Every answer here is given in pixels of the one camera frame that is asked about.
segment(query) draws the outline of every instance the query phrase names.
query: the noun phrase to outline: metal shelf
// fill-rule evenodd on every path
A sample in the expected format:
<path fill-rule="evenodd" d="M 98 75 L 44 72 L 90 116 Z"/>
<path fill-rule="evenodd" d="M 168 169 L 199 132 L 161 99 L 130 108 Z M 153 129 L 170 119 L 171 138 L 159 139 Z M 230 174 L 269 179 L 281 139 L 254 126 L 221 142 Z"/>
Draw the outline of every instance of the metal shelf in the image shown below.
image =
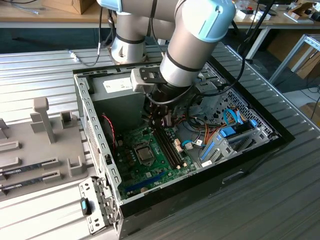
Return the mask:
<path fill-rule="evenodd" d="M 269 82 L 271 84 L 273 84 L 277 80 L 279 75 L 283 72 L 285 67 L 288 65 L 288 63 L 292 60 L 294 55 L 300 50 L 300 48 L 304 44 L 309 44 L 310 47 L 303 54 L 303 56 L 298 60 L 298 62 L 293 66 L 293 68 L 291 69 L 292 72 L 296 72 L 300 68 L 300 66 L 306 61 L 306 59 L 309 57 L 309 55 L 314 49 L 316 49 L 317 51 L 320 51 L 320 34 L 312 34 L 312 35 L 304 34 L 300 38 L 297 44 L 289 52 L 288 56 L 283 60 L 283 62 L 280 64 L 277 70 L 275 70 L 274 74 L 270 77 Z"/>

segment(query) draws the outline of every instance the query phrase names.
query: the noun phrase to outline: ram slot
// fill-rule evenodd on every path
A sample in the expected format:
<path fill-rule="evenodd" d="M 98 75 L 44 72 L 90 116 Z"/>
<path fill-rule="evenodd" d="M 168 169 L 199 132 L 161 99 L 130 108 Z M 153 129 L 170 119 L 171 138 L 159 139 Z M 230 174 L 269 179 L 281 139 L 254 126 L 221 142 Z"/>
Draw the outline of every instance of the ram slot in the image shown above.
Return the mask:
<path fill-rule="evenodd" d="M 175 169 L 177 166 L 181 166 L 182 161 L 166 133 L 163 130 L 155 130 L 153 134 L 159 143 L 161 150 L 168 159 L 172 169 Z"/>

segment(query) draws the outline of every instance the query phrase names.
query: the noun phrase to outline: white table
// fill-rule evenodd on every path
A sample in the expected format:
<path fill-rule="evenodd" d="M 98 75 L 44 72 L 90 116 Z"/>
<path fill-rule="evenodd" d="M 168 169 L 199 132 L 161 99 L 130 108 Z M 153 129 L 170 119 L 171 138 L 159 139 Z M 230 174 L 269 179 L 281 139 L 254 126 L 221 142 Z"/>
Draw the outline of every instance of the white table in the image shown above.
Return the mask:
<path fill-rule="evenodd" d="M 150 46 L 148 52 L 157 53 Z M 86 63 L 95 49 L 75 50 Z M 233 76 L 241 60 L 219 43 L 212 54 Z M 97 67 L 112 65 L 103 50 Z M 0 55 L 0 116 L 10 124 L 27 121 L 32 98 L 48 97 L 49 115 L 77 114 L 72 70 L 83 68 L 65 51 Z M 251 175 L 209 195 L 126 240 L 279 239 L 319 236 L 320 130 L 283 95 L 246 65 L 240 83 L 270 111 L 295 140 Z M 90 158 L 87 165 L 92 166 Z M 0 202 L 3 239 L 115 240 L 114 230 L 90 236 L 82 216 L 78 181 Z"/>

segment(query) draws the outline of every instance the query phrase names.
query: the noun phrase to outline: motherboard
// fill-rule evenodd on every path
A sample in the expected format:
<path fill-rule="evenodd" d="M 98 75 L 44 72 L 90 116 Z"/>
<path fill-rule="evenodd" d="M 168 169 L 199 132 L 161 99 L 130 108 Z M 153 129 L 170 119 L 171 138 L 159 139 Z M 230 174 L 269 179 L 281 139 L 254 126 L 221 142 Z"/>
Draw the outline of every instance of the motherboard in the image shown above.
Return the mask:
<path fill-rule="evenodd" d="M 172 128 L 148 126 L 116 137 L 116 166 L 122 182 L 118 187 L 122 199 L 146 192 L 196 170 L 193 161 L 175 146 Z"/>

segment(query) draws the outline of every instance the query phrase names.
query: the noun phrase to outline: robotic arm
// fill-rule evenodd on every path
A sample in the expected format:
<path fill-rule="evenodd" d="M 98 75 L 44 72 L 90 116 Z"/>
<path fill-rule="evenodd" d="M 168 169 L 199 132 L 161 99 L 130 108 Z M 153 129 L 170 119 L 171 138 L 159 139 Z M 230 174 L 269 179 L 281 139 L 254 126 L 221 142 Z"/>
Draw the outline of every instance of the robotic arm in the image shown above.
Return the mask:
<path fill-rule="evenodd" d="M 135 92 L 144 92 L 151 102 L 164 103 L 156 104 L 165 106 L 157 113 L 166 113 L 172 99 L 191 88 L 236 13 L 231 0 L 97 2 L 118 13 L 116 38 L 110 50 L 114 61 L 145 61 L 145 36 L 170 39 L 160 67 L 133 69 L 131 73 Z"/>

